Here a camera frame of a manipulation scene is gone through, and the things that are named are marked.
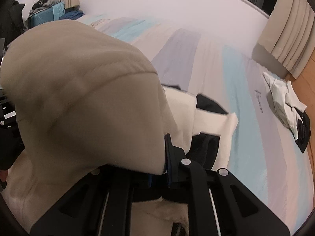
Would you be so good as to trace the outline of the beige and black jacket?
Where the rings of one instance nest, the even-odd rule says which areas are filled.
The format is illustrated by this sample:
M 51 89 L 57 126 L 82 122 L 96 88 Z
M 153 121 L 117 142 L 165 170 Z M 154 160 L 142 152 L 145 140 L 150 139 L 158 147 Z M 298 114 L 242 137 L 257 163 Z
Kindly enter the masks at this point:
M 235 114 L 198 107 L 197 96 L 163 86 L 140 50 L 83 23 L 52 21 L 14 40 L 1 85 L 25 145 L 3 196 L 26 231 L 102 165 L 161 175 L 167 134 L 190 155 L 194 136 L 217 133 L 210 168 L 229 163 Z

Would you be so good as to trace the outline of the blue folded cloth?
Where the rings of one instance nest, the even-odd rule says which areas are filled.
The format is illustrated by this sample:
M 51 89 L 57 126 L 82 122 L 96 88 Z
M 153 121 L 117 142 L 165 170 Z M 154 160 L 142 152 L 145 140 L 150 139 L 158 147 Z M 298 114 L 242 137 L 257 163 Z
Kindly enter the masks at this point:
M 59 19 L 60 20 L 77 20 L 82 16 L 84 16 L 84 12 L 82 10 L 73 10 L 73 11 L 65 13 Z

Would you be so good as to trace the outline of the grey clothes pile on suitcase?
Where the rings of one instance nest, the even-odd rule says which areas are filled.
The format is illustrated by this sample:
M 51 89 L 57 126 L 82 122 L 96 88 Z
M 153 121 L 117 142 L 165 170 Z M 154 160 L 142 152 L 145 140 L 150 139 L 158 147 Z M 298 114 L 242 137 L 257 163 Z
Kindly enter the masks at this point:
M 61 2 L 61 0 L 39 0 L 33 4 L 33 6 L 31 7 L 31 10 L 29 12 L 29 15 L 33 15 L 39 11 L 50 8 L 50 7 L 56 5 L 60 2 Z

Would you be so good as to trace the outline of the teal hard-shell suitcase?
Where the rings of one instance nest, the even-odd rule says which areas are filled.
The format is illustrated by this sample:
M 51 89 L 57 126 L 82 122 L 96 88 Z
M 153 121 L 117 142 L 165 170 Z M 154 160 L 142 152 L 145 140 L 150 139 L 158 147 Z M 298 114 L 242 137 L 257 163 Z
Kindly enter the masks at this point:
M 57 21 L 64 14 L 65 5 L 64 2 L 60 2 L 56 5 L 31 14 L 27 19 L 27 27 L 28 29 L 31 29 L 47 22 Z

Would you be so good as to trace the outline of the striped pastel bed sheet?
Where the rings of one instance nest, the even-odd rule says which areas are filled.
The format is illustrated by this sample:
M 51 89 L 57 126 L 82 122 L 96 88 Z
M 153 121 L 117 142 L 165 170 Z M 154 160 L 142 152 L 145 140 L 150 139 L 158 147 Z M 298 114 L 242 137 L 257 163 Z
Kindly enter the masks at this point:
M 265 68 L 204 31 L 153 18 L 83 16 L 82 23 L 137 47 L 160 81 L 204 94 L 238 125 L 228 169 L 295 233 L 313 207 L 310 160 L 274 113 Z

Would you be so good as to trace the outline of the white and black crumpled garment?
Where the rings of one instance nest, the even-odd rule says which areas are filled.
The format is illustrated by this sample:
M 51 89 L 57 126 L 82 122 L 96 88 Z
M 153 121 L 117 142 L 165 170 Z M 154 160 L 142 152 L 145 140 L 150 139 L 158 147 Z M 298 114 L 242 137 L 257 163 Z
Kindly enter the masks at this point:
M 307 106 L 298 99 L 291 81 L 285 82 L 267 72 L 263 73 L 263 77 L 270 89 L 276 116 L 284 127 L 290 129 L 295 143 L 304 153 L 311 138 L 310 118 L 306 113 Z

